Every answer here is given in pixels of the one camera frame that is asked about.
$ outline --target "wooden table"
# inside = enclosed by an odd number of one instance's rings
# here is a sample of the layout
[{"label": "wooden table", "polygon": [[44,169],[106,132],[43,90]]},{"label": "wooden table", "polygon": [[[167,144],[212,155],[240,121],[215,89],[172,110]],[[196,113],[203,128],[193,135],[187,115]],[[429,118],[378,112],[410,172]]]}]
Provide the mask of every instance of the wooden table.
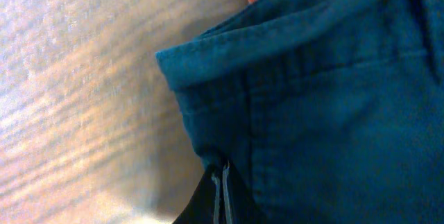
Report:
[{"label": "wooden table", "polygon": [[0,223],[174,219],[202,168],[154,53],[245,5],[0,0]]}]

